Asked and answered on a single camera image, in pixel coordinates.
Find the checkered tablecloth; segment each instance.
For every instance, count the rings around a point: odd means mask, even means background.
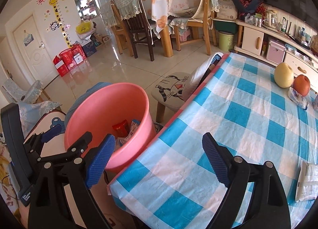
[[[318,161],[318,113],[311,104],[307,111],[297,107],[273,73],[230,54],[169,127],[110,183],[116,204],[153,229],[206,228],[226,192],[202,149],[202,136],[210,132],[247,162],[274,163],[294,228],[313,204],[295,203],[295,191],[301,159]],[[308,98],[314,97],[311,92]],[[249,183],[233,226],[242,223],[251,194]]]

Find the pink trash bin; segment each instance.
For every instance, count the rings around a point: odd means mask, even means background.
[[[140,121],[140,125],[130,140],[114,151],[106,170],[119,173],[134,161],[155,137],[156,131],[149,113],[149,100],[146,92],[132,83],[115,83],[106,86],[89,96],[73,113],[64,137],[68,149],[86,131],[93,135],[88,149],[98,146],[110,133],[117,136],[112,126],[127,120]]]

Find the red apple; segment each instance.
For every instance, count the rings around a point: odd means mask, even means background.
[[[293,88],[302,96],[307,96],[310,90],[310,81],[307,76],[299,75],[295,78]]]

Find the wooden cabinet handle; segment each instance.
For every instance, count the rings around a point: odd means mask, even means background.
[[[260,37],[257,38],[256,49],[260,49]]]
[[[299,66],[299,67],[297,67],[297,69],[298,69],[300,72],[303,72],[304,74],[307,74],[307,71],[306,71],[306,70],[304,70],[304,69],[302,69],[300,66]]]

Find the white door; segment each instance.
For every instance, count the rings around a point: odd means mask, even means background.
[[[33,77],[36,80],[42,81],[44,87],[47,86],[58,76],[58,72],[47,50],[42,46],[44,44],[42,43],[33,16],[23,22],[13,32],[13,35]]]

